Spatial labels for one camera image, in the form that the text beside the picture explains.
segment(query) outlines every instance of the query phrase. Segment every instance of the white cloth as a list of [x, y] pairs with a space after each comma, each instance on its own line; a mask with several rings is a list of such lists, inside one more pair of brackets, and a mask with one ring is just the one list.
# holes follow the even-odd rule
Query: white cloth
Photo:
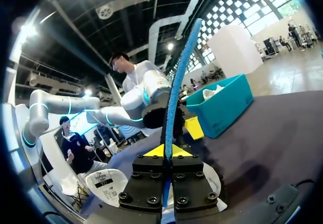
[[87, 186], [86, 185], [86, 182], [85, 182], [85, 179], [87, 176], [89, 176], [91, 173], [94, 173], [96, 171], [99, 171], [99, 170], [105, 170], [107, 169], [107, 163], [105, 162], [98, 162], [98, 161], [93, 161], [93, 165], [92, 167], [90, 168], [90, 170], [86, 173], [80, 173], [77, 175], [77, 177], [79, 177], [80, 181], [82, 182], [82, 184], [84, 186]]
[[141, 84], [144, 74], [150, 70], [157, 70], [158, 72], [163, 74], [162, 71], [155, 64], [151, 63], [148, 60], [145, 60], [141, 63], [136, 64], [135, 70], [127, 75], [127, 77], [122, 83], [123, 90], [125, 92], [129, 92], [136, 85]]
[[216, 90], [204, 89], [203, 90], [203, 98], [204, 98], [204, 100], [210, 99], [212, 96], [214, 96], [215, 94], [219, 93], [223, 89], [224, 89], [224, 87], [222, 87], [220, 85], [217, 85], [217, 89]]

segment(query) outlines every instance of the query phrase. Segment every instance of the white pillar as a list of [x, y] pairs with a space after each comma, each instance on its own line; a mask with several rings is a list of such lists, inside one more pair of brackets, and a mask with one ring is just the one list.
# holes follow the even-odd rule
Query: white pillar
[[106, 81], [106, 84], [107, 84], [109, 90], [111, 91], [113, 100], [116, 102], [117, 105], [120, 105], [121, 94], [119, 93], [116, 83], [110, 74], [105, 76], [105, 81]]
[[250, 35], [238, 25], [222, 27], [207, 44], [227, 78], [250, 74], [263, 64]]

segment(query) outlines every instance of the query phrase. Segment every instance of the man in dark jacket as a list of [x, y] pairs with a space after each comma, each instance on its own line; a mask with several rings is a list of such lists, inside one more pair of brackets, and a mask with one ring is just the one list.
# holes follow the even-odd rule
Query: man in dark jacket
[[291, 24], [288, 24], [288, 31], [290, 32], [290, 34], [292, 35], [297, 47], [301, 47], [301, 43], [299, 42], [299, 39], [298, 39], [298, 34], [296, 32], [296, 27], [295, 26], [292, 26]]
[[62, 152], [66, 162], [72, 167], [80, 181], [86, 186], [85, 179], [93, 172], [104, 170], [107, 167], [105, 162], [98, 162], [89, 159], [89, 152], [93, 151], [78, 133], [70, 130], [70, 119], [61, 117], [60, 125], [63, 127]]

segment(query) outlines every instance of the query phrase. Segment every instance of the cable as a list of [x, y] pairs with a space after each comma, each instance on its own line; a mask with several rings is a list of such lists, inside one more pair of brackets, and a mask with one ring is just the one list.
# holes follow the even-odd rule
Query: cable
[[316, 181], [312, 180], [312, 179], [306, 179], [306, 180], [302, 180], [301, 182], [298, 182], [296, 185], [294, 185], [295, 188], [298, 188], [300, 185], [302, 184], [307, 184], [307, 183], [312, 183], [315, 184]]

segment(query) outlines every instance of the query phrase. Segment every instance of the table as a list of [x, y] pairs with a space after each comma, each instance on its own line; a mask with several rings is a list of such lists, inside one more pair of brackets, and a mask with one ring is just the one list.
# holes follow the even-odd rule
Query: table
[[[323, 163], [323, 91], [255, 97], [217, 139], [193, 141], [203, 161], [220, 168], [229, 193], [225, 220], [264, 200], [281, 184], [316, 179]], [[159, 145], [160, 132], [136, 142], [108, 163], [129, 178], [137, 154]], [[307, 191], [310, 185], [300, 187]]]

